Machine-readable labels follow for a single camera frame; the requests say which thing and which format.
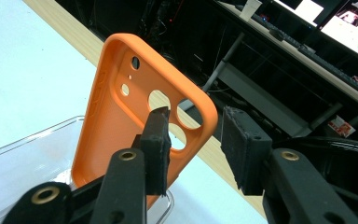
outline transparent plastic bin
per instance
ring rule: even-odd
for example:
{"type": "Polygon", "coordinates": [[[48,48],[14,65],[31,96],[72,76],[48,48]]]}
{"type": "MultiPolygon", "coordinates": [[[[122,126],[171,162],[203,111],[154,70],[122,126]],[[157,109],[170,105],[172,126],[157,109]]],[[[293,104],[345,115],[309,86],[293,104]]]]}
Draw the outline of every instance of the transparent plastic bin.
{"type": "MultiPolygon", "coordinates": [[[[0,223],[29,189],[47,181],[72,184],[71,167],[84,117],[68,119],[0,148],[0,223]]],[[[160,197],[147,212],[147,223],[162,223],[173,196],[160,197]]]]}

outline desk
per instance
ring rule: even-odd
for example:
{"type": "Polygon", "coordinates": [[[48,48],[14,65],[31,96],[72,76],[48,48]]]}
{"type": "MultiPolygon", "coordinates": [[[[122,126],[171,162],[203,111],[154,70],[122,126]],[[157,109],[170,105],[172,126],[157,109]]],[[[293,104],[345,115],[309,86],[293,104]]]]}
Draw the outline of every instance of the desk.
{"type": "MultiPolygon", "coordinates": [[[[103,45],[53,0],[26,3],[53,29],[22,1],[0,0],[0,147],[84,114],[103,45]]],[[[183,197],[166,223],[266,223],[234,189],[212,137],[172,185],[183,197]]],[[[260,197],[246,199],[263,214],[260,197]]]]}
{"type": "MultiPolygon", "coordinates": [[[[234,6],[214,0],[204,0],[203,2],[209,5],[213,12],[218,14],[219,17],[237,26],[239,30],[245,35],[249,35],[261,40],[261,42],[263,42],[268,48],[275,51],[277,55],[287,59],[294,66],[301,68],[301,70],[308,71],[308,74],[311,74],[316,80],[318,80],[318,82],[321,83],[322,86],[331,91],[336,96],[336,98],[338,98],[338,102],[340,104],[343,104],[348,109],[353,110],[356,112],[356,114],[358,114],[357,90],[323,69],[319,64],[307,58],[289,43],[285,41],[279,41],[274,38],[269,34],[268,29],[256,21],[243,21],[239,17],[240,12],[234,6]]],[[[243,79],[243,77],[239,76],[236,76],[235,78],[243,79]]],[[[238,85],[239,81],[237,79],[232,80],[230,83],[235,83],[238,85]]]]}

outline orange plastic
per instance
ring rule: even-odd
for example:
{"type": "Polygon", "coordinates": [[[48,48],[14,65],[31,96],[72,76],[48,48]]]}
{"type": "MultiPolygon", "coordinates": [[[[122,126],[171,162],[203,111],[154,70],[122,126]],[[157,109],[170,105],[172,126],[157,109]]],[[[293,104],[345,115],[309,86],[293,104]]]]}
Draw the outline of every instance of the orange plastic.
{"type": "MultiPolygon", "coordinates": [[[[113,153],[131,147],[142,133],[152,91],[163,92],[171,104],[171,123],[186,136],[183,149],[171,148],[168,185],[211,137],[217,112],[211,99],[136,35],[111,35],[103,45],[89,104],[77,145],[72,178],[81,187],[106,172],[113,153]],[[189,128],[178,117],[178,104],[189,99],[200,112],[202,123],[189,128]]],[[[157,197],[148,197],[148,207],[157,197]]]]}

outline clear plastic container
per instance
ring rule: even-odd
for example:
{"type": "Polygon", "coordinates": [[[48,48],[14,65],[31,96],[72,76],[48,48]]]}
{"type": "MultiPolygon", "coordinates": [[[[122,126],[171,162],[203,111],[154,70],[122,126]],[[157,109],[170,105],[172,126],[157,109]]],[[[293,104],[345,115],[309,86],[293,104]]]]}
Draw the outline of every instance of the clear plastic container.
{"type": "MultiPolygon", "coordinates": [[[[47,181],[69,184],[84,117],[68,119],[0,148],[0,223],[29,189],[47,181]]],[[[172,211],[173,196],[160,197],[147,212],[147,223],[161,223],[172,211]]]]}

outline wooden edge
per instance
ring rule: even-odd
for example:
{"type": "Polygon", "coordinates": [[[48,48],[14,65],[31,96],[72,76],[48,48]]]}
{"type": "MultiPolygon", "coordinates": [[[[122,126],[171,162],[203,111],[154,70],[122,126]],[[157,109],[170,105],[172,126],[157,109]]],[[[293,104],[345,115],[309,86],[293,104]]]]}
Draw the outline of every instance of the wooden edge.
{"type": "MultiPolygon", "coordinates": [[[[23,1],[91,63],[95,66],[98,65],[103,47],[102,40],[83,26],[83,24],[77,21],[54,0],[23,1]]],[[[188,126],[194,125],[196,121],[187,113],[181,114],[184,114],[182,122],[188,124],[188,126]]],[[[229,168],[226,156],[220,149],[220,142],[216,138],[212,136],[197,155],[234,188],[261,216],[266,217],[261,203],[261,196],[244,196],[237,189],[237,184],[229,168]]]]}

